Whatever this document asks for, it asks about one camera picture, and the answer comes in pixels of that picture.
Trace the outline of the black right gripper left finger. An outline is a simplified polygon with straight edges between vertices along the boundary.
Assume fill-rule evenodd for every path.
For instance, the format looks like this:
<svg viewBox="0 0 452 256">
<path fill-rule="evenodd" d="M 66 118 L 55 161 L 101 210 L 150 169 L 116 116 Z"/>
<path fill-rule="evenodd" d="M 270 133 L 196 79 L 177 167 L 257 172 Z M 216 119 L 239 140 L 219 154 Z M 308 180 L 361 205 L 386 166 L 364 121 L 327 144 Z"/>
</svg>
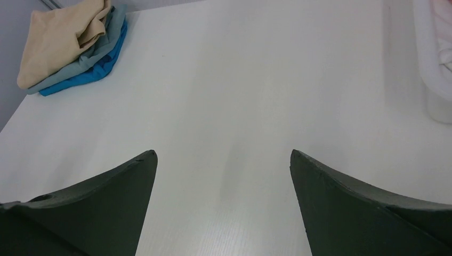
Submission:
<svg viewBox="0 0 452 256">
<path fill-rule="evenodd" d="M 147 150 L 70 187 L 1 204 L 1 255 L 135 255 L 157 163 Z"/>
</svg>

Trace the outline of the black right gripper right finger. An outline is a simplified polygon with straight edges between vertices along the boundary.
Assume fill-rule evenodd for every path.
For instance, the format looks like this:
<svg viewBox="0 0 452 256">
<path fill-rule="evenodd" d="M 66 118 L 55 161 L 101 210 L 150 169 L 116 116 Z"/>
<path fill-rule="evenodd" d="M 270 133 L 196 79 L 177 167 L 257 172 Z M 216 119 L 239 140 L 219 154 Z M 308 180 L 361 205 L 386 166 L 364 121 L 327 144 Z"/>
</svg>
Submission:
<svg viewBox="0 0 452 256">
<path fill-rule="evenodd" d="M 313 255 L 451 255 L 451 205 L 375 187 L 299 150 L 290 174 Z"/>
</svg>

